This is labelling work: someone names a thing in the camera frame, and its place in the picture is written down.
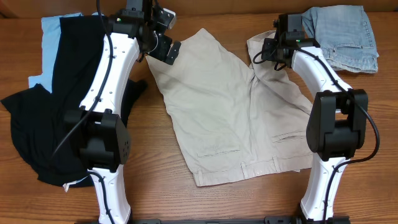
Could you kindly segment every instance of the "black garment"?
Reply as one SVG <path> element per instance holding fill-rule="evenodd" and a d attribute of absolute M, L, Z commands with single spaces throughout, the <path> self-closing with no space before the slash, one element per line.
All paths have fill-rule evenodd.
<path fill-rule="evenodd" d="M 52 185 L 80 180 L 86 169 L 73 156 L 67 141 L 50 161 L 53 150 L 66 135 L 63 117 L 78 109 L 101 60 L 104 30 L 98 16 L 60 18 L 61 37 L 50 94 L 38 84 L 1 100 L 11 114 L 11 136 L 23 160 Z M 123 95 L 121 119 L 127 125 L 131 107 L 145 90 L 144 81 L 129 80 Z M 79 186 L 92 185 L 90 178 Z"/>

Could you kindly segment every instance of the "light blue cloth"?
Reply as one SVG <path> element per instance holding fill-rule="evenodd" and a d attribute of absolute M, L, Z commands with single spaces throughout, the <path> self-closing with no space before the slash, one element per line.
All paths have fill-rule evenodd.
<path fill-rule="evenodd" d="M 82 16 L 82 13 L 68 14 L 64 16 L 54 16 L 42 18 L 42 71 L 41 75 L 31 76 L 28 78 L 29 88 L 36 84 L 41 84 L 47 91 L 52 93 L 52 75 L 54 63 L 57 57 L 58 44 L 60 42 L 61 27 L 60 17 Z"/>
<path fill-rule="evenodd" d="M 309 38 L 321 45 L 326 61 L 336 70 L 376 73 L 376 41 L 362 6 L 313 7 L 302 14 Z"/>

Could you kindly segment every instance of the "white cloth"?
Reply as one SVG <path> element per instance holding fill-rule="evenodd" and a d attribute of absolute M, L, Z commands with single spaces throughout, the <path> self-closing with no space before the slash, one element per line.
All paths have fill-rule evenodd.
<path fill-rule="evenodd" d="M 271 34 L 248 40 L 251 58 Z M 285 71 L 249 68 L 205 29 L 182 42 L 174 65 L 146 59 L 197 186 L 311 167 L 312 105 Z"/>

